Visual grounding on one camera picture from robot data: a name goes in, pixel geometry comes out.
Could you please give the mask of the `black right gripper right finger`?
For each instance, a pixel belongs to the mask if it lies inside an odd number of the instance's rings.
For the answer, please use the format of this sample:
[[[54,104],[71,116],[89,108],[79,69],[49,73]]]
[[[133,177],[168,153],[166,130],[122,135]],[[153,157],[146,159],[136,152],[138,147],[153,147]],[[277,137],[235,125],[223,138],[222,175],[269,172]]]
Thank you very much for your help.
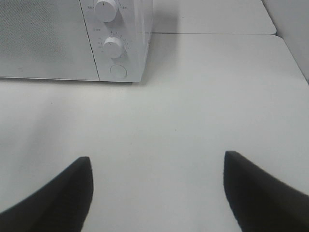
[[[243,232],[307,232],[309,197],[236,151],[226,151],[223,186]]]

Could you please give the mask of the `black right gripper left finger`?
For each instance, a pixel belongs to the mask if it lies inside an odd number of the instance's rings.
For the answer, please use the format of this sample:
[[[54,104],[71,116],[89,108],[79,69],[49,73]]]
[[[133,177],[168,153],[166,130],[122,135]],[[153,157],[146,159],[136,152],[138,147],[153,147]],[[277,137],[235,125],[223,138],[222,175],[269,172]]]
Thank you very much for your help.
[[[79,157],[45,186],[0,214],[2,232],[80,232],[94,192],[89,157]]]

